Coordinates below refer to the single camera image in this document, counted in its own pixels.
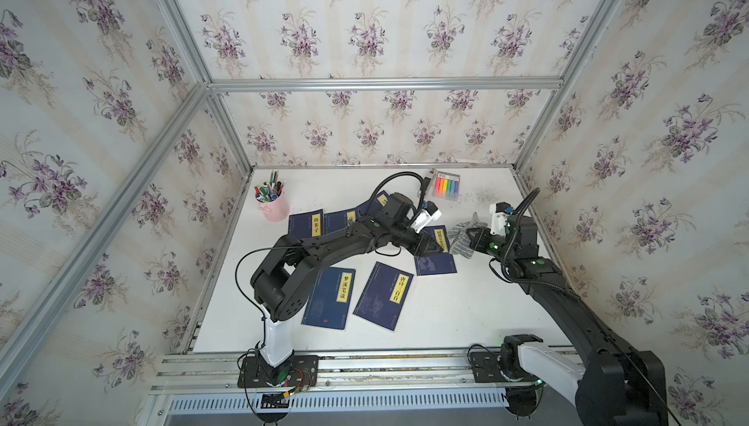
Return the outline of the blue book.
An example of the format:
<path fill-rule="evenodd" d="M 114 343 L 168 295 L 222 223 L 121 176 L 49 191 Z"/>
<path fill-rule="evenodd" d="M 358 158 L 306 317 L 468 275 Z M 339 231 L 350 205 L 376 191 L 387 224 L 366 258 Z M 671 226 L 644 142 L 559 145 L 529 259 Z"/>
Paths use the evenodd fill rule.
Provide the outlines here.
<path fill-rule="evenodd" d="M 427 226 L 424 231 L 442 248 L 440 254 L 415 258 L 415 271 L 419 276 L 437 276 L 458 273 L 454 257 L 450 254 L 451 241 L 445 225 Z"/>
<path fill-rule="evenodd" d="M 414 279 L 413 274 L 378 261 L 353 315 L 394 332 Z"/>
<path fill-rule="evenodd" d="M 356 271 L 330 267 L 316 280 L 304 308 L 302 324 L 314 328 L 345 330 Z"/>
<path fill-rule="evenodd" d="M 324 234 L 323 218 L 323 209 L 290 215 L 288 233 L 300 240 L 320 237 Z"/>
<path fill-rule="evenodd" d="M 328 235 L 345 229 L 349 223 L 357 219 L 357 209 L 343 209 L 325 213 L 323 216 L 324 234 Z"/>
<path fill-rule="evenodd" d="M 387 204 L 388 198 L 386 191 L 378 192 L 374 200 L 367 200 L 356 208 L 357 215 L 376 215 Z"/>

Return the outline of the grey striped cleaning cloth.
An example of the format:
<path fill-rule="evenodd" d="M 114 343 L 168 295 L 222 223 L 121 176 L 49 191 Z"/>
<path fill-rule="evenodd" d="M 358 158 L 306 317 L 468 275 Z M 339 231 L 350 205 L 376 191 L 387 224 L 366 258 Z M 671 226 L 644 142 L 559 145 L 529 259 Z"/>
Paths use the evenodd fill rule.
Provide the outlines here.
<path fill-rule="evenodd" d="M 461 256 L 465 259 L 472 258 L 475 250 L 470 248 L 470 238 L 467 235 L 469 228 L 486 227 L 487 223 L 481 221 L 478 213 L 472 213 L 471 219 L 459 222 L 448 230 L 450 241 L 449 253 L 452 256 Z"/>

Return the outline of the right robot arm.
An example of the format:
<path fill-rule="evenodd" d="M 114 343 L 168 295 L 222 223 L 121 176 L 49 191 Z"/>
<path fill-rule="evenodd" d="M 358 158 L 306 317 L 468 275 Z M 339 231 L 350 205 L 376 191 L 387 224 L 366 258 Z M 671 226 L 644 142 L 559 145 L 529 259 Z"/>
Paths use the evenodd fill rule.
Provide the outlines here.
<path fill-rule="evenodd" d="M 584 425 L 665 425 L 669 408 L 662 361 L 609 328 L 568 285 L 561 269 L 540 256 L 536 239 L 519 225 L 499 236 L 486 227 L 467 231 L 469 246 L 501 266 L 561 328 L 580 361 L 573 363 L 537 335 L 509 335 L 495 365 L 507 381 L 536 378 L 577 410 Z"/>

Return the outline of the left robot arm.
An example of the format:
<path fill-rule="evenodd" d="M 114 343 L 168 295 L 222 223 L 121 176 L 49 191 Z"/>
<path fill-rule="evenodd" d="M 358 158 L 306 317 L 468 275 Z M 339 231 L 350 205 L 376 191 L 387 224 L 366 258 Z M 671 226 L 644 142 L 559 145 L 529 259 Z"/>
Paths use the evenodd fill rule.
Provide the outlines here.
<path fill-rule="evenodd" d="M 294 354 L 289 321 L 304 308 L 318 275 L 352 256 L 393 245 L 423 257 L 443 248 L 425 231 L 415 231 L 407 219 L 360 217 L 334 233 L 298 239 L 287 234 L 268 249 L 251 277 L 254 303 L 263 311 L 264 342 L 259 355 L 280 367 Z"/>

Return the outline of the clear box of highlighters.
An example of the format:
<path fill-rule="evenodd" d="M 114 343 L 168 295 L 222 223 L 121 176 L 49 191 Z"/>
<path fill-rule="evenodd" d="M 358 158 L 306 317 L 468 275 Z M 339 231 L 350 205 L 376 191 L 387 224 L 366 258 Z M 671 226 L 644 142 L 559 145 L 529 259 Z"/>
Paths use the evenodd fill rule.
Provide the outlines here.
<path fill-rule="evenodd" d="M 435 172 L 432 178 L 431 193 L 437 199 L 458 201 L 458 197 L 460 197 L 460 176 L 448 172 Z"/>

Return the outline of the pink pen cup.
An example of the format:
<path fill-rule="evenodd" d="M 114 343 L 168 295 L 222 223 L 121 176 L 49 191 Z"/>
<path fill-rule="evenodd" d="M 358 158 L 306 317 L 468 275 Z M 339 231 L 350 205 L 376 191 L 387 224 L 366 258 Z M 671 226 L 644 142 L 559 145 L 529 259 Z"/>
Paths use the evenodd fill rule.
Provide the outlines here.
<path fill-rule="evenodd" d="M 273 170 L 265 182 L 254 186 L 259 211 L 269 222 L 280 222 L 290 214 L 290 206 L 284 192 L 284 182 L 280 172 Z"/>

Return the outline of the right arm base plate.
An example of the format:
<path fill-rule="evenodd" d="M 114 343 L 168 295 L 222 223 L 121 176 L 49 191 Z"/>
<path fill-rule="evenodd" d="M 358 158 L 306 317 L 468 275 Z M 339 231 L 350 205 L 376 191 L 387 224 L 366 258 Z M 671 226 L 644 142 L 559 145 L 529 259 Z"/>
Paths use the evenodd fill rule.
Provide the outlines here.
<path fill-rule="evenodd" d="M 466 358 L 475 383 L 505 382 L 521 386 L 542 384 L 534 375 L 503 367 L 499 352 L 472 346 L 466 353 Z"/>

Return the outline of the aluminium rail frame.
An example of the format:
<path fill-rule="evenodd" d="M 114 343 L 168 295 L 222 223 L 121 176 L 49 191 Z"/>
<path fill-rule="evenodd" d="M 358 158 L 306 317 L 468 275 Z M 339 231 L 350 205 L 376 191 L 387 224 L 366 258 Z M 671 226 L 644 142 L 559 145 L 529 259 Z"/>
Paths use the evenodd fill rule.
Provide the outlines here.
<path fill-rule="evenodd" d="M 158 364 L 142 425 L 163 425 L 171 417 L 249 414 L 272 423 L 312 412 L 398 412 L 437 408 L 503 408 L 507 395 L 523 387 L 552 388 L 551 375 L 525 381 L 497 377 L 478 382 L 469 356 L 480 348 L 391 351 L 324 351 L 305 371 L 304 381 L 279 387 L 243 387 L 238 353 L 167 355 Z"/>

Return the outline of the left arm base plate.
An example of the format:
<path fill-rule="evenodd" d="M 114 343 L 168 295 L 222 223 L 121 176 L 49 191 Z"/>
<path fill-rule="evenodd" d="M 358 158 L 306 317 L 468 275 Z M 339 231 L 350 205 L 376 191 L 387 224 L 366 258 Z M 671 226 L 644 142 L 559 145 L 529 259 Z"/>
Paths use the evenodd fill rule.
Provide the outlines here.
<path fill-rule="evenodd" d="M 315 355 L 292 355 L 278 367 L 271 367 L 261 355 L 243 355 L 238 360 L 237 387 L 314 387 L 317 383 L 319 362 L 320 358 Z"/>

